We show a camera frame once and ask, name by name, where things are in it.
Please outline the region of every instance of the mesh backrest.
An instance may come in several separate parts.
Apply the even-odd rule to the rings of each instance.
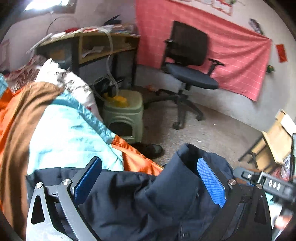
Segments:
[[[187,24],[174,21],[170,37],[176,46],[167,56],[183,65],[202,65],[207,55],[208,36]]]

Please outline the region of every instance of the chair seat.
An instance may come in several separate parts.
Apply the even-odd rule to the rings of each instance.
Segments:
[[[216,80],[207,74],[200,72],[199,70],[170,63],[167,63],[166,67],[172,76],[185,84],[209,90],[215,90],[219,88],[219,84]]]

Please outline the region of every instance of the blue gripper pad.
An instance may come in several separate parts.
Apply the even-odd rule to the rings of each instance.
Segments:
[[[197,171],[213,202],[222,208],[226,202],[225,189],[203,158],[197,161]]]
[[[80,183],[74,190],[74,204],[79,205],[85,202],[92,187],[98,179],[102,171],[102,160],[97,157],[94,163],[90,166],[89,170],[85,173]]]

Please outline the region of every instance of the screw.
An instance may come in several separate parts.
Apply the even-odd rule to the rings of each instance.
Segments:
[[[234,179],[230,179],[230,180],[229,180],[229,184],[230,184],[231,186],[234,186],[234,185],[237,184],[237,182],[236,182],[236,180],[234,180]]]
[[[41,188],[42,185],[43,185],[43,183],[37,183],[37,184],[36,184],[36,187],[37,187],[37,188]]]
[[[262,188],[263,188],[263,186],[262,186],[260,183],[257,183],[257,184],[256,184],[256,187],[257,187],[258,189],[262,189]]]
[[[69,183],[71,182],[71,180],[70,179],[65,179],[65,180],[63,180],[63,185],[68,185]]]

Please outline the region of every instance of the plastic stool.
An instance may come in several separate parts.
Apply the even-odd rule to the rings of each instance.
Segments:
[[[128,143],[141,142],[143,136],[143,98],[137,91],[120,90],[129,106],[120,108],[105,102],[103,120],[105,125]]]

